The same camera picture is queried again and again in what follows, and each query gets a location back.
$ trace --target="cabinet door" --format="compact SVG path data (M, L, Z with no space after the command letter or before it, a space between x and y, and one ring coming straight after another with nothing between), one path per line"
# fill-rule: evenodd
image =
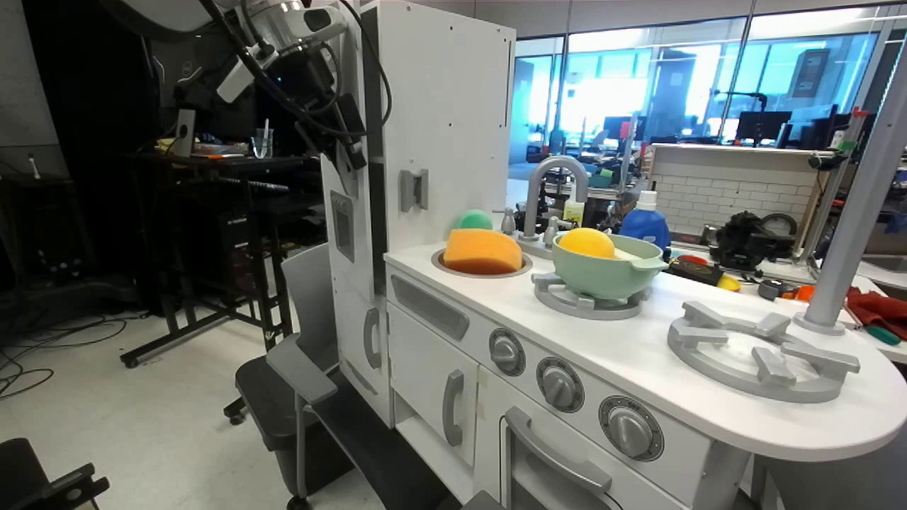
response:
M448 452L473 466L476 362L388 303L392 389Z
M480 369L476 487L510 510L682 510L588 437Z
M388 250L441 243L462 211L506 204L514 28L378 4L378 31L394 90L381 154Z
M347 379L363 394L375 415L392 426L392 377L387 351L387 317L356 290L336 290L339 350Z

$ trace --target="sink faucet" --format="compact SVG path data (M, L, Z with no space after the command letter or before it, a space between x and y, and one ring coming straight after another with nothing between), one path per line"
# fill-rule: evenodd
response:
M571 156L553 156L553 160L544 160L536 173L530 175L530 192L527 192L527 212L523 219L523 233L526 233L526 241L536 241L536 219L538 219L538 192L541 192L541 180L544 173L551 171L568 171L575 182L575 191L572 191L572 199L575 201L585 201L588 192L591 192L591 175L585 171L585 165L578 165L575 160Z

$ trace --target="cable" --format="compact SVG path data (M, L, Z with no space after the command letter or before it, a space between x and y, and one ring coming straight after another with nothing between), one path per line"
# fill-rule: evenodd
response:
M264 90L292 116L299 116L302 122L309 122L307 112L302 112L302 105L288 96L282 90L282 86L268 76L268 71L259 66L259 59L252 59L244 48L244 39L234 31L234 25L228 24L228 18L222 15L222 8L214 0L200 0L204 7L204 11L222 25L222 31L228 34L228 42L234 45L234 54L251 69L251 75L264 86Z
M378 45L375 45L375 39L367 34L363 18L357 15L357 8L351 8L351 7L350 7L350 0L341 0L341 4L344 4L344 7L347 7L347 11L351 15L351 21L357 21L360 34L363 34L363 45L367 45L367 52L368 52L368 59L378 66L378 75L381 75L381 82L384 82L384 88L387 88L387 100L388 100L388 109L387 109L387 114L384 114L381 124L388 124L388 119L392 119L392 114L394 114L394 90L392 90L392 79L388 79L388 75L387 75L387 66L384 66L384 63L381 63L381 56L378 56Z
M93 341L79 341L79 344L61 344L64 337L71 337L78 333L85 333L85 328L93 328L93 326L79 326L79 328L71 328L71 333L64 333L52 341L41 341L41 344L24 344L27 350L34 350L34 351L52 351L52 350L85 350L85 347L98 347L98 344L109 344L115 337L119 337L126 328L129 328L132 321L119 321L116 333L106 334L106 337L93 337Z
M78 326L78 328L64 328L64 333L61 333L57 337L52 337L52 341L24 344L24 351L85 350L85 347L109 344L109 341L115 341L116 334L123 334L132 321L140 321L140 317L149 317L149 316L115 317L115 321L119 321L119 328L112 333L112 334L106 334L106 337L93 337L93 341L82 341L82 344L57 344L57 341L71 337L71 334L78 334L78 333L85 333L85 328L93 328L93 326L103 326L103 324L115 324L112 317L92 321L92 324ZM0 372L10 369L10 367L14 369L14 372L6 375L6 377L0 375L0 399L13 399L13 398L20 398L20 394L28 394L28 392L47 385L50 379L55 379L55 369L27 369L17 357L13 357L13 355L6 355L6 351L0 351L0 357L6 361L6 367L0 367ZM41 375L41 379L34 379L34 382L28 382L28 385L24 385L24 389L14 389L20 379L34 377L34 375Z
M0 399L13 399L20 394L28 394L41 385L47 385L55 377L55 369L27 369L24 362L17 362L13 355L0 351L0 357L6 357L6 367L14 367L13 377L0 377ZM41 379L34 379L33 385L14 389L20 379L44 375Z

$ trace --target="glass wall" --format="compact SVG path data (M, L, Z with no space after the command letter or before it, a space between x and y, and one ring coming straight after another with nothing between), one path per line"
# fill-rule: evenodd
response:
M901 7L754 18L745 42L743 18L519 42L514 175L551 151L592 173L626 154L621 137L631 156L646 143L825 148L896 24Z
M564 38L517 42L510 96L510 175L527 175L551 151Z

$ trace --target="yellow sponge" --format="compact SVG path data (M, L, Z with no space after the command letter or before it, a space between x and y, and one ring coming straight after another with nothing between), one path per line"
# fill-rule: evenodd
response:
M572 255L615 262L619 250L606 233L598 231L571 231L561 236L560 248Z
M523 269L523 250L493 231L455 231L443 263L455 272L506 275Z

